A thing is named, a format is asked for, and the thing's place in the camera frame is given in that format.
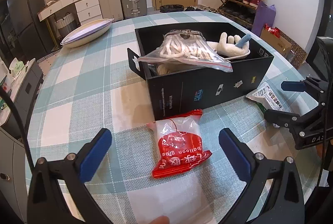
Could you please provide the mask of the person's left hand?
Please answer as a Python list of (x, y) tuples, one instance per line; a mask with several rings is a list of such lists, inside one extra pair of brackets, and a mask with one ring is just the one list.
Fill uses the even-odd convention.
[(167, 216), (161, 215), (156, 219), (154, 219), (153, 221), (151, 221), (149, 224), (170, 224), (170, 220)]

